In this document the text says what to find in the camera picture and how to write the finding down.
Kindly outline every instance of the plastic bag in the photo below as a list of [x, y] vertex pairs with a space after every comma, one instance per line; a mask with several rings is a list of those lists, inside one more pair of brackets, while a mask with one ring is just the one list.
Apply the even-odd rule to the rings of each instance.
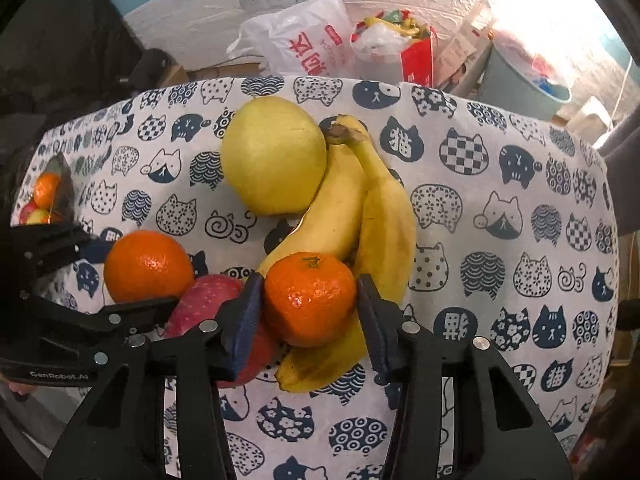
[[278, 75], [352, 77], [350, 35], [342, 0], [309, 0], [246, 20], [226, 53], [258, 52]]

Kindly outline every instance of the orange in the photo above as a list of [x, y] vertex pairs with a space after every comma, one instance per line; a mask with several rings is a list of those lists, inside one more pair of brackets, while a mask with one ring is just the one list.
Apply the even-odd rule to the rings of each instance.
[[116, 303], [181, 295], [193, 284], [189, 255], [173, 238], [134, 231], [114, 243], [104, 262], [104, 283]]
[[264, 280], [264, 319], [292, 346], [322, 346], [347, 327], [356, 299], [349, 267], [330, 254], [295, 253]]
[[51, 209], [59, 182], [60, 177], [55, 173], [43, 173], [38, 177], [33, 186], [33, 201], [40, 209]]

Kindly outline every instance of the apple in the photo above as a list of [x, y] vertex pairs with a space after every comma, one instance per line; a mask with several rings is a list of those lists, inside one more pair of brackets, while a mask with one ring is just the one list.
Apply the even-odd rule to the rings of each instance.
[[32, 198], [31, 201], [20, 210], [18, 224], [25, 225], [27, 223], [27, 218], [29, 218], [29, 215], [33, 213], [37, 208], [38, 204], [36, 204], [35, 200]]
[[27, 217], [26, 224], [47, 224], [49, 223], [49, 211], [44, 209], [36, 209]]
[[[243, 286], [244, 283], [240, 280], [224, 274], [208, 274], [198, 278], [180, 298], [180, 303], [175, 307], [166, 324], [164, 336], [181, 336], [201, 321], [213, 319], [220, 305], [227, 300], [237, 298]], [[260, 322], [246, 367], [238, 374], [235, 381], [232, 383], [218, 381], [218, 387], [234, 388], [248, 383], [271, 363], [277, 348], [277, 341]]]

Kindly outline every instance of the bucket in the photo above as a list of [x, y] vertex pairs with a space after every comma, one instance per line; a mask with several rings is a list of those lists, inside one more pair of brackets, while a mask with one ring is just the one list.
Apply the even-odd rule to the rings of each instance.
[[500, 43], [495, 43], [478, 90], [478, 101], [549, 121], [563, 105], [571, 102], [571, 91], [566, 86], [556, 85], [552, 89], [554, 95], [542, 91], [523, 76], [507, 58]]

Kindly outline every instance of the white tablecloth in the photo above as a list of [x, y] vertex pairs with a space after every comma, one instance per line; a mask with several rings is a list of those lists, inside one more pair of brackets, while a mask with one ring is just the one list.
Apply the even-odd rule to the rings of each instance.
[[[247, 212], [223, 178], [218, 152], [234, 111], [266, 94], [297, 102], [318, 123], [353, 114], [367, 125], [418, 224], [405, 314], [443, 337], [490, 338], [569, 451], [609, 359], [618, 242], [603, 160], [548, 123], [411, 84], [308, 76], [192, 82], [47, 132], [14, 220], [46, 161], [63, 152], [87, 230], [104, 239], [161, 230], [192, 255], [199, 275], [245, 276], [287, 224]], [[60, 272], [48, 294], [84, 312], [111, 303], [99, 260]], [[378, 478], [398, 390], [375, 378], [363, 360], [311, 394], [281, 392], [272, 370], [221, 391], [240, 477]], [[444, 470], [452, 453], [450, 386]], [[172, 474], [179, 468], [174, 400], [169, 383], [164, 422]]]

